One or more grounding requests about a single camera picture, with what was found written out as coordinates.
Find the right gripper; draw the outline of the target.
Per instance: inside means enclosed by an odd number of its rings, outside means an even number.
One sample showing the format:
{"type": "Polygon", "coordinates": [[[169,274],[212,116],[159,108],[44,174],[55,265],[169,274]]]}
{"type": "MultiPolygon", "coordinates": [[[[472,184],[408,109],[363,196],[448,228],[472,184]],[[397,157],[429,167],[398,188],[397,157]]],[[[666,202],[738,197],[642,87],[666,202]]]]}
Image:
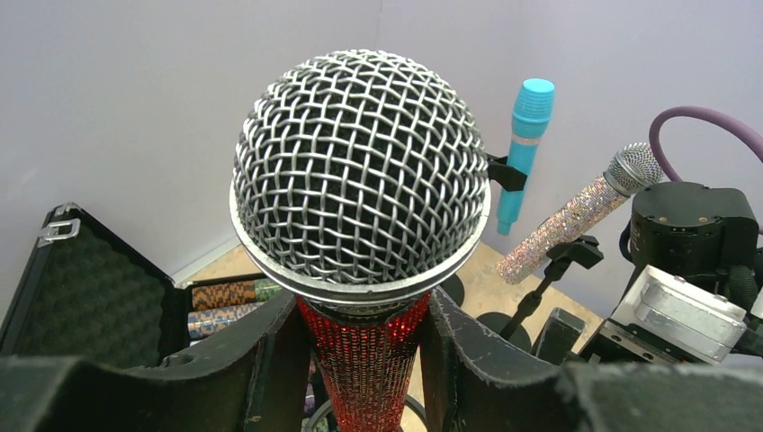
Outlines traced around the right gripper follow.
{"type": "MultiPolygon", "coordinates": [[[[619,325],[611,317],[594,329],[582,348],[576,349],[574,346],[582,336],[584,327],[581,318],[563,309],[555,309],[534,343],[533,354],[556,365],[571,361],[591,364],[719,365],[702,362],[634,325],[619,325]]],[[[744,334],[726,357],[731,354],[761,357],[762,335],[747,325],[744,334]]]]}

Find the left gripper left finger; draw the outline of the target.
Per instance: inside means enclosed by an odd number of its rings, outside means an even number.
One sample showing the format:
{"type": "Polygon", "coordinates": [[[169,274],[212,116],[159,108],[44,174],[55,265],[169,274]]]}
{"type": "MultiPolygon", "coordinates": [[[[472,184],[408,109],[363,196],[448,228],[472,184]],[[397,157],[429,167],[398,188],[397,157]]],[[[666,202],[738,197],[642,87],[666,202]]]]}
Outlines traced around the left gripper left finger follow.
{"type": "Polygon", "coordinates": [[[4,431],[298,431],[310,347],[294,297],[150,368],[76,356],[1,360],[4,431]]]}

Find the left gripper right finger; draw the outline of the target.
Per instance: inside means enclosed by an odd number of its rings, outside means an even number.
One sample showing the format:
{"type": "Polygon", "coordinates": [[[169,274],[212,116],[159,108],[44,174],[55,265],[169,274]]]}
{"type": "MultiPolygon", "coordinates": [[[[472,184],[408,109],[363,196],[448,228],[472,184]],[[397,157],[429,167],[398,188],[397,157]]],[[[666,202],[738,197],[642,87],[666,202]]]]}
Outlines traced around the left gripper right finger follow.
{"type": "Polygon", "coordinates": [[[420,348],[431,431],[759,431],[762,372],[696,364],[556,366],[435,290],[420,348]]]}

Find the black round-base mic stand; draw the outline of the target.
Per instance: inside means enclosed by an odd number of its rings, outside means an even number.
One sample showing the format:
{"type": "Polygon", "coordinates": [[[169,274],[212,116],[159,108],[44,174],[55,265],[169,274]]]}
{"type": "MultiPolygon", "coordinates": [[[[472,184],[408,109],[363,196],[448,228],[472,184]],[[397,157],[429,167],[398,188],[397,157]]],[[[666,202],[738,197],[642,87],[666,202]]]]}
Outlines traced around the black round-base mic stand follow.
{"type": "Polygon", "coordinates": [[[590,269],[604,259],[598,240],[590,235],[582,235],[571,242],[560,243],[552,247],[546,256],[550,258],[550,264],[544,269],[543,280],[519,302],[514,316],[492,311],[477,318],[485,327],[526,352],[531,351],[532,344],[522,324],[538,309],[543,294],[550,285],[559,281],[572,263],[590,269]]]}

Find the silver glitter microphone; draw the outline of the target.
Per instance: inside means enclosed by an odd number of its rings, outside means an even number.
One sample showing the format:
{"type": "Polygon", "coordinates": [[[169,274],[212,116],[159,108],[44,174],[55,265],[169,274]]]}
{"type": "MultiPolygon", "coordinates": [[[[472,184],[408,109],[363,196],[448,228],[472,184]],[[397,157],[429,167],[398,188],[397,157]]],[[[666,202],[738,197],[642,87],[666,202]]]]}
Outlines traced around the silver glitter microphone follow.
{"type": "Polygon", "coordinates": [[[633,195],[660,182],[663,170],[647,142],[621,149],[607,170],[544,220],[497,263],[508,284],[519,284],[544,265],[547,253],[560,243],[585,234],[633,195]]]}

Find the red microphone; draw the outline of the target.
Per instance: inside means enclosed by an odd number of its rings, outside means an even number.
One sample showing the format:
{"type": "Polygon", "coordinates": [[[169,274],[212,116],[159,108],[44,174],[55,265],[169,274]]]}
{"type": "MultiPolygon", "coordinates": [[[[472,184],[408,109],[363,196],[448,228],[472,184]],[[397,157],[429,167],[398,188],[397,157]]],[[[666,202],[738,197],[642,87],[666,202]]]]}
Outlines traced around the red microphone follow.
{"type": "Polygon", "coordinates": [[[490,203],[469,108],[410,58],[334,51],[255,101],[231,219],[254,263],[295,296],[341,430],[399,428],[431,293],[473,254],[490,203]],[[393,419],[353,422],[362,401],[393,419]]]}

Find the blue microphone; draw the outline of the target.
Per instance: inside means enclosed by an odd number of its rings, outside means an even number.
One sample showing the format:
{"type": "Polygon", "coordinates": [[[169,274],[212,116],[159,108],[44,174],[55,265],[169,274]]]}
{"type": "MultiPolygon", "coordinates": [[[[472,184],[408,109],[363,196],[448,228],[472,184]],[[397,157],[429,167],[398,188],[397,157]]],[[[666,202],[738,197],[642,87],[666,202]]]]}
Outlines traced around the blue microphone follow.
{"type": "MultiPolygon", "coordinates": [[[[507,165],[530,175],[541,138],[552,117],[555,85],[543,78],[528,78],[519,88],[511,118],[511,140],[507,165]]],[[[504,191],[497,209],[497,233],[507,236],[518,220],[525,198],[525,187],[504,191]]]]}

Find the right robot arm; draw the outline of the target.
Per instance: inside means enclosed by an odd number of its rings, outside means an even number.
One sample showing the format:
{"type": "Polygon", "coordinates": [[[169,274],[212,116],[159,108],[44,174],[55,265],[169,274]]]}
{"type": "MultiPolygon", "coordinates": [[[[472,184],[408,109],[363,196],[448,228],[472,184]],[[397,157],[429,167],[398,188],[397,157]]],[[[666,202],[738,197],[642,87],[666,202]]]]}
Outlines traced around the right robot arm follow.
{"type": "Polygon", "coordinates": [[[717,365],[762,354],[762,249],[746,195],[697,183],[637,193],[620,246],[633,274],[577,359],[717,365]]]}

